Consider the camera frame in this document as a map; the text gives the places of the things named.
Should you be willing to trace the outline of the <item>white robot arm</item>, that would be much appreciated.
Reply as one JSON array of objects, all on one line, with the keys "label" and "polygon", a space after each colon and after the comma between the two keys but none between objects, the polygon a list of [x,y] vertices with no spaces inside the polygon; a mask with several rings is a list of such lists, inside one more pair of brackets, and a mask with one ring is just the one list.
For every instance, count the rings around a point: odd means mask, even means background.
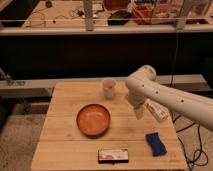
[{"label": "white robot arm", "polygon": [[213,99],[163,86],[156,71],[143,65],[125,79],[128,102],[138,108],[149,98],[213,131]]}]

